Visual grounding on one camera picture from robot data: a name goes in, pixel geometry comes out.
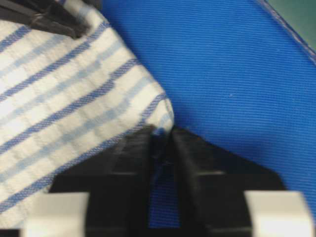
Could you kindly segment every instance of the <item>white towel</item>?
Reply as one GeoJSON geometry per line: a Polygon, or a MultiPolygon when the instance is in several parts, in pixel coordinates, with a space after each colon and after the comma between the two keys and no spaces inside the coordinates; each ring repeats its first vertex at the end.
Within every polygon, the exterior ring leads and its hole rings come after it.
{"type": "Polygon", "coordinates": [[[53,177],[153,124],[168,132],[165,92],[108,21],[81,0],[73,40],[0,21],[0,228],[18,227],[53,177]]]}

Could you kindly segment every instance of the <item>green surface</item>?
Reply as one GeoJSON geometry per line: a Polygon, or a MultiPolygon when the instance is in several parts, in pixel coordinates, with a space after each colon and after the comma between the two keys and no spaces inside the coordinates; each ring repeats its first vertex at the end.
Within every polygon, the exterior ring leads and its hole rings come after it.
{"type": "Polygon", "coordinates": [[[316,51],[316,0],[267,0],[280,16],[316,51]]]}

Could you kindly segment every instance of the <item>black clip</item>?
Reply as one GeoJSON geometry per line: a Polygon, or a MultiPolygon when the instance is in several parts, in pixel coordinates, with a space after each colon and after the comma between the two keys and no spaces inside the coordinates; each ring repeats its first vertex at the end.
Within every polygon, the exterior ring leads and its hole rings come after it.
{"type": "Polygon", "coordinates": [[[1,0],[0,19],[32,29],[80,38],[88,26],[55,0],[1,0]]]}

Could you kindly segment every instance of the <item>dish towel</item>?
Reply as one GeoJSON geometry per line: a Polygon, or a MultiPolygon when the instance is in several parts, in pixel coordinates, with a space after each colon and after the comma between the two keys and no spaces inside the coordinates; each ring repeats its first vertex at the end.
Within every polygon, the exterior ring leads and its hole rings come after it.
{"type": "Polygon", "coordinates": [[[61,2],[87,36],[0,21],[0,228],[19,227],[57,173],[146,124],[173,125],[165,92],[103,15],[61,2]]]}

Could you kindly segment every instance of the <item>blue cloth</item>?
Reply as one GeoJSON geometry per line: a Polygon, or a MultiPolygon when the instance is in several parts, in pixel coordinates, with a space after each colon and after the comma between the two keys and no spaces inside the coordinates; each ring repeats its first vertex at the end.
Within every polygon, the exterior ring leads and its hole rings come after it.
{"type": "MultiPolygon", "coordinates": [[[[166,90],[178,126],[277,171],[316,217],[316,66],[268,13],[254,0],[103,7],[166,90]]],[[[176,211],[165,214],[168,226],[176,211]]]]}

